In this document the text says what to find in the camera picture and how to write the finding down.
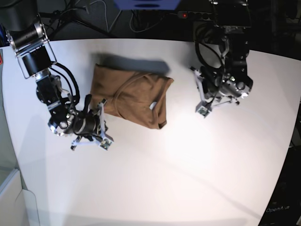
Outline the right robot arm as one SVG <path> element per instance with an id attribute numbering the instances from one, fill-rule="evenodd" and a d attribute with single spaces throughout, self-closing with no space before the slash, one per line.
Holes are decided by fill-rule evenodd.
<path id="1" fill-rule="evenodd" d="M 35 78 L 36 95 L 51 115 L 48 126 L 57 136 L 76 135 L 71 150 L 96 144 L 108 150 L 113 139 L 106 135 L 104 120 L 106 99 L 91 109 L 92 95 L 85 97 L 83 110 L 76 109 L 79 87 L 71 71 L 57 62 L 35 0 L 2 0 L 0 23 L 21 67 L 25 79 Z"/>

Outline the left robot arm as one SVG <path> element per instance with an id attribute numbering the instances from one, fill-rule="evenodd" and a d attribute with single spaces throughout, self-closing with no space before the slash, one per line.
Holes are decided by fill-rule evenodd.
<path id="1" fill-rule="evenodd" d="M 240 104 L 253 87 L 247 74 L 247 31 L 251 18 L 246 0 L 212 0 L 213 18 L 195 29 L 200 69 L 191 67 L 200 95 L 196 112 L 206 117 L 223 105 Z"/>

